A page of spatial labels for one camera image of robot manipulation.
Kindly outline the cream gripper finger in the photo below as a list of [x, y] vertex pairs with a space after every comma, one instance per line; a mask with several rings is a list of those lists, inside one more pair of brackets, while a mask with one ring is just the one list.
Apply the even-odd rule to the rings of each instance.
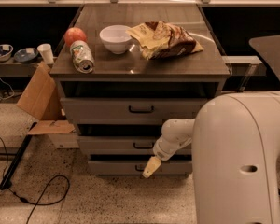
[[161, 160], [156, 156], [152, 156], [148, 160], [147, 165], [143, 171], [143, 177], [150, 178], [160, 166], [161, 166]]

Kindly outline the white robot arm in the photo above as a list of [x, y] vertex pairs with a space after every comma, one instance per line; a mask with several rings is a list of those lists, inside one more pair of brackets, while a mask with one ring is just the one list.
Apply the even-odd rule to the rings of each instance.
[[191, 146], [197, 224], [280, 224], [280, 91], [225, 94], [169, 119], [144, 177]]

